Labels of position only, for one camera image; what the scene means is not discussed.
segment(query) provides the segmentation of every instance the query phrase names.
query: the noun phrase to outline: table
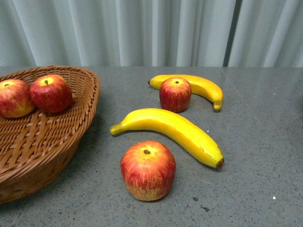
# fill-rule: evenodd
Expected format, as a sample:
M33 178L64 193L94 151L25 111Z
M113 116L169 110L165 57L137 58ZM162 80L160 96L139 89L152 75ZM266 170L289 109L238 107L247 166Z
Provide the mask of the table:
M0 67L0 76L27 67ZM303 69L87 67L100 77L95 118L61 175L37 193L0 206L0 226L267 226L303 222ZM152 131L112 136L109 128L139 108L160 108L147 81L191 74L224 92L220 112L192 95L182 116L221 147L225 166L214 170L179 144ZM119 162L137 142L157 140L174 154L172 191L157 202L136 200Z

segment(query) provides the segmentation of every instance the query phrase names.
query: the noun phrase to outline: banana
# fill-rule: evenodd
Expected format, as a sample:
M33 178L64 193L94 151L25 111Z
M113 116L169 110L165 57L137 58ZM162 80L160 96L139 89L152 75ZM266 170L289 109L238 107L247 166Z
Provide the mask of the banana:
M172 77L181 77L186 79L192 89L192 93L202 96L214 104L214 109L219 111L223 102L223 91L215 83L202 77L192 75L158 75L148 81L148 84L155 89L160 89L163 81Z
M168 110L145 108L130 112L119 124L110 128L112 135L128 130L151 130L167 135L199 162L221 168L224 158L219 146L198 126Z

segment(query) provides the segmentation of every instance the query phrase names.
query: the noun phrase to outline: curtain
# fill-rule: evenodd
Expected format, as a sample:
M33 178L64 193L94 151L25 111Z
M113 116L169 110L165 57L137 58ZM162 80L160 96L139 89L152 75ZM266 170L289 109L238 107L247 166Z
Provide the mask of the curtain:
M0 20L0 66L303 67L301 0L0 0Z

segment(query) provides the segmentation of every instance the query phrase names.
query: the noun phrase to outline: red apple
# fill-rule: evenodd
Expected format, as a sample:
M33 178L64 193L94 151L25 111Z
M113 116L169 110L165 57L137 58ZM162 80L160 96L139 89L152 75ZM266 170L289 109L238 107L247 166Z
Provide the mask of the red apple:
M186 79L173 77L163 81L159 93L160 104L164 110L180 113L188 108L192 91Z
M121 158L120 169L127 189L135 198L154 201L171 191L176 161L165 145L149 140L130 147Z
M71 88L59 75L50 74L38 78L29 91L35 105L48 113L66 110L72 102Z
M29 84L20 79L0 82L0 115L4 118L22 117L33 111Z

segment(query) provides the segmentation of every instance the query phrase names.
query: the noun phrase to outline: wicker basket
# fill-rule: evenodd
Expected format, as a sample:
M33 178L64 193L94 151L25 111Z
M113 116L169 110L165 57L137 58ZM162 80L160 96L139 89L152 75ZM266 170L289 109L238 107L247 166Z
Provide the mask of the wicker basket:
M0 204L33 194L54 181L73 157L96 113L100 81L78 67L38 67L0 77L29 84L59 74L70 85L72 105L57 114L35 109L17 119L0 117Z

